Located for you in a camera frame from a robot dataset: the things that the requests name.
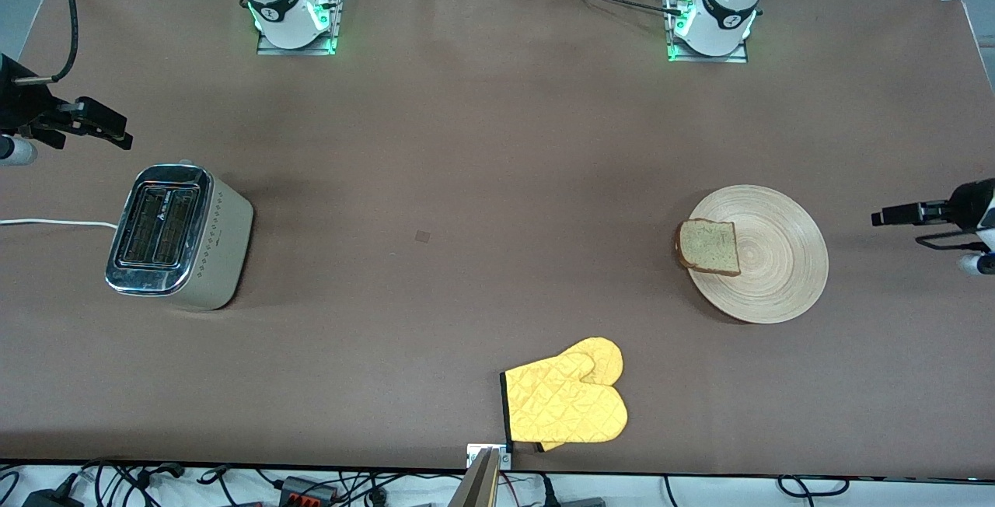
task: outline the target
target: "round wooden board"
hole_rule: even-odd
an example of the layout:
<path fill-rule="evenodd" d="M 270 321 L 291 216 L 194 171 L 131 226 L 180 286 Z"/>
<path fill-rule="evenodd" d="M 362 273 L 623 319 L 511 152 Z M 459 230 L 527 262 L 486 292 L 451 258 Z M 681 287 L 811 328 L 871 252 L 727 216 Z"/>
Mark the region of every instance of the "round wooden board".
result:
<path fill-rule="evenodd" d="M 819 300 L 829 277 L 826 241 L 791 198 L 763 186 L 728 186 L 708 194 L 690 217 L 735 223 L 742 273 L 689 270 L 701 294 L 726 315 L 747 323 L 783 323 Z"/>

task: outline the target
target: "red wire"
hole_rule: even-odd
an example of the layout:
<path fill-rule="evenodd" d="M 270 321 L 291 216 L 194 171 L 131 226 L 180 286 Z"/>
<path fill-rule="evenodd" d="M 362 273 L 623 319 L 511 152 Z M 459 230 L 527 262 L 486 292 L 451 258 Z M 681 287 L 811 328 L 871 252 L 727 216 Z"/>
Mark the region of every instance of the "red wire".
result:
<path fill-rule="evenodd" d="M 508 485 L 508 491 L 511 492 L 511 499 L 515 500 L 515 507 L 522 507 L 522 503 L 518 503 L 518 494 L 515 493 L 515 486 L 511 485 L 511 479 L 505 472 L 501 472 L 501 477 L 504 478 L 504 482 Z"/>

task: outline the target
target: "quilted fabric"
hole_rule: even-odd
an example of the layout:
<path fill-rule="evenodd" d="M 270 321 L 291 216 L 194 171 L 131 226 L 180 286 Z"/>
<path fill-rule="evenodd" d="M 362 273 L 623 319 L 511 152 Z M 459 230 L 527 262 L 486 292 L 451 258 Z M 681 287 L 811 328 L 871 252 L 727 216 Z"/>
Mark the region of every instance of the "quilted fabric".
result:
<path fill-rule="evenodd" d="M 509 439 L 537 442 L 543 450 L 615 439 L 629 419 L 611 386 L 621 375 L 622 351 L 604 337 L 502 373 Z"/>

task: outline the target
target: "table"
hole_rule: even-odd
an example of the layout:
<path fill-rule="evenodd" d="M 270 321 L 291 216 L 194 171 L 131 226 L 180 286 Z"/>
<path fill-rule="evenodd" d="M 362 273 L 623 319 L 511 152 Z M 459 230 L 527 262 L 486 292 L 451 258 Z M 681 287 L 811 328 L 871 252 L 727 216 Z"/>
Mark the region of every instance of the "table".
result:
<path fill-rule="evenodd" d="M 128 116 L 134 150 L 42 148 L 0 170 L 3 216 L 113 221 L 138 171 L 192 159 L 253 238 L 207 315 L 107 288 L 109 230 L 0 230 L 0 455 L 457 468 L 504 438 L 501 370 L 604 336 L 628 428 L 516 468 L 995 477 L 992 281 L 870 224 L 995 175 L 960 3 L 763 0 L 750 63 L 702 65 L 596 0 L 349 0 L 334 57 L 258 57 L 235 1 L 79 0 L 54 92 Z M 67 38 L 46 0 L 24 63 Z M 804 316 L 733 322 L 676 263 L 729 184 L 821 227 Z"/>

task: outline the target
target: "toaster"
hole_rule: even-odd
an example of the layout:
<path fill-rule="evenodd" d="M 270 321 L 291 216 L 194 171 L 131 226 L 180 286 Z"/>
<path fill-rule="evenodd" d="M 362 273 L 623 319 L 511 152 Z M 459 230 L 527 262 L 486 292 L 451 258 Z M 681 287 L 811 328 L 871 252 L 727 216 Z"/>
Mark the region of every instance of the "toaster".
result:
<path fill-rule="evenodd" d="M 114 291 L 192 311 L 224 306 L 242 273 L 249 200 L 189 161 L 138 175 L 121 212 L 106 280 Z"/>

